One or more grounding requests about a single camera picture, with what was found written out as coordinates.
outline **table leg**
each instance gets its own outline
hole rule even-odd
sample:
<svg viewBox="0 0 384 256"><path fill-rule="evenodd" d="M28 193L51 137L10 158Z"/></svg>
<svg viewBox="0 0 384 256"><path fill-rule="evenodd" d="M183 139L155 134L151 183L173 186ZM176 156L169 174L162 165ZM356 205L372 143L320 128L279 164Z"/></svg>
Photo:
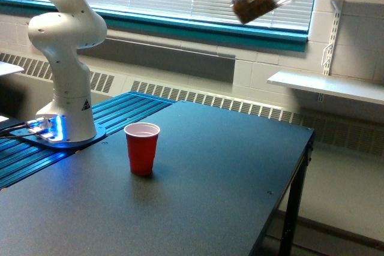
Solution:
<svg viewBox="0 0 384 256"><path fill-rule="evenodd" d="M307 171L308 157L308 153L306 153L300 168L290 186L279 256L288 256L291 252L293 237L295 235L296 222L299 216L299 207L302 189L304 186L305 172Z"/></svg>

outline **blue led light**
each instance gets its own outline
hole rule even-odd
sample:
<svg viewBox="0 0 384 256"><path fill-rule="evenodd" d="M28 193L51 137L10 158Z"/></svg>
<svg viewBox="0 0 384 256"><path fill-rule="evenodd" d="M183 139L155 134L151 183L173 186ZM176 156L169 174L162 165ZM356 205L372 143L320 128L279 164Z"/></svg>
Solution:
<svg viewBox="0 0 384 256"><path fill-rule="evenodd" d="M62 128L62 120L60 115L57 115L55 118L56 122L56 132L57 132L57 140L63 140L64 138L64 133L63 133L63 128Z"/></svg>

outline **cup rim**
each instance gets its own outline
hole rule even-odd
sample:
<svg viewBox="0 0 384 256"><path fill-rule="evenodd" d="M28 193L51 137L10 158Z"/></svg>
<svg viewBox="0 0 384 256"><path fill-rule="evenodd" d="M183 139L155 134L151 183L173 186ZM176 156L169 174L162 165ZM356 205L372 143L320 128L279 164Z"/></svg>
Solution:
<svg viewBox="0 0 384 256"><path fill-rule="evenodd" d="M149 125L151 127L154 127L157 129L157 132L153 135L135 135L135 134L132 134L132 133L129 133L127 132L127 128L130 127L130 126L136 126L136 125L140 125L140 124L145 124L145 125ZM161 129L159 126L157 126L156 124L153 124L153 123L149 123L149 122L135 122L135 123L131 123L131 124L128 124L124 127L124 132L126 135L129 135L129 136L132 136L132 137L138 137L138 138L151 138L151 137L154 137L156 135L158 135L160 133Z"/></svg>

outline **red cup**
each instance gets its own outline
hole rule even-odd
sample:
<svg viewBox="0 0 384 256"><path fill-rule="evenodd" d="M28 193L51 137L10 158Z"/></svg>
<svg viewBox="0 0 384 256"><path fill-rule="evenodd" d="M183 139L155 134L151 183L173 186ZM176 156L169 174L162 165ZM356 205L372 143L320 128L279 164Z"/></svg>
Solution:
<svg viewBox="0 0 384 256"><path fill-rule="evenodd" d="M131 172L138 176L152 173L160 127L146 122L124 127Z"/></svg>

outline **shelf bracket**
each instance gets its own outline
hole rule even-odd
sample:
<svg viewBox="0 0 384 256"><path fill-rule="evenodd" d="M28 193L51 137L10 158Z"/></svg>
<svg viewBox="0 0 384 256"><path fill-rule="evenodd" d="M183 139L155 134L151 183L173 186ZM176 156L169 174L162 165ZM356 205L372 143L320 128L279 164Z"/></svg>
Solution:
<svg viewBox="0 0 384 256"><path fill-rule="evenodd" d="M331 36L328 45L323 50L322 67L323 75L328 76L331 73L331 64L334 56L334 48L336 45L336 37L340 24L341 12L343 10L343 1L331 0L332 6L335 9L334 22L332 24ZM319 94L318 102L323 102L324 95Z"/></svg>
<svg viewBox="0 0 384 256"><path fill-rule="evenodd" d="M334 7L334 10L337 13L341 13L341 9L343 7L343 2L342 1L340 1L340 0L331 0L331 4L332 4L332 6Z"/></svg>

